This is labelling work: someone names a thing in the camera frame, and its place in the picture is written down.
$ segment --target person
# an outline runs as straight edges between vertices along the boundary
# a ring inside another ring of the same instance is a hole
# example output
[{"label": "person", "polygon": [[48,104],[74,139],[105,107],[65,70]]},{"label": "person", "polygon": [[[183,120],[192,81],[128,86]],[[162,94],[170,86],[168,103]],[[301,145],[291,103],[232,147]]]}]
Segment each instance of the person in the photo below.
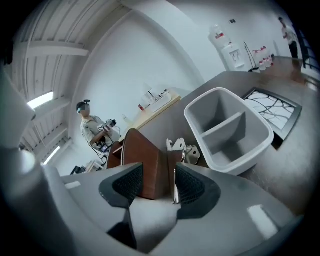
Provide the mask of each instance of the person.
[{"label": "person", "polygon": [[279,17],[279,21],[282,24],[282,35],[284,39],[287,39],[288,44],[289,44],[289,48],[290,48],[290,52],[291,52],[291,56],[294,59],[298,58],[298,44],[296,41],[296,33],[294,31],[294,29],[290,26],[288,26],[284,19]]},{"label": "person", "polygon": [[82,118],[80,125],[81,133],[95,149],[99,149],[97,145],[99,142],[105,143],[109,147],[120,139],[120,135],[113,129],[109,131],[100,131],[98,129],[105,122],[98,116],[90,115],[90,105],[88,102],[89,100],[85,100],[76,105],[76,111]]}]

